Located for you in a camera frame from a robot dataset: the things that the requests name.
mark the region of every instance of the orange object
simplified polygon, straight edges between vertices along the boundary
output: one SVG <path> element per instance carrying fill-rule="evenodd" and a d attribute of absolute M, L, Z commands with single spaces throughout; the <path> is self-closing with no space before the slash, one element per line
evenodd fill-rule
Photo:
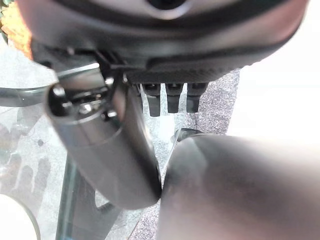
<path fill-rule="evenodd" d="M 2 10 L 2 14 L 1 29 L 7 34 L 9 45 L 13 44 L 13 46 L 22 51 L 27 58 L 32 59 L 30 49 L 32 35 L 21 17 L 18 5 L 15 2 L 10 3 L 8 7 Z"/>

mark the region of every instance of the gray carpet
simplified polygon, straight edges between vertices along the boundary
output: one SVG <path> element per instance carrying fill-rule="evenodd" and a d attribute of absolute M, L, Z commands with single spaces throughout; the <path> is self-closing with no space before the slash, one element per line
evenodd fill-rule
<path fill-rule="evenodd" d="M 39 87 L 56 81 L 52 71 L 39 66 L 14 49 L 0 46 L 0 85 L 11 88 Z M 164 87 L 161 116 L 150 117 L 143 95 L 144 116 L 163 173 L 173 147 L 172 136 L 182 127 L 224 134 L 236 99 L 239 71 L 212 82 L 201 98 L 200 112 L 186 113 L 186 88 L 179 113 L 167 112 Z M 41 239 L 52 240 L 58 221 L 66 150 L 40 105 L 0 107 L 0 193 L 25 204 L 36 217 Z M 103 203 L 101 196 L 97 202 Z M 123 211 L 106 239 L 155 239 L 159 205 L 145 210 Z"/>

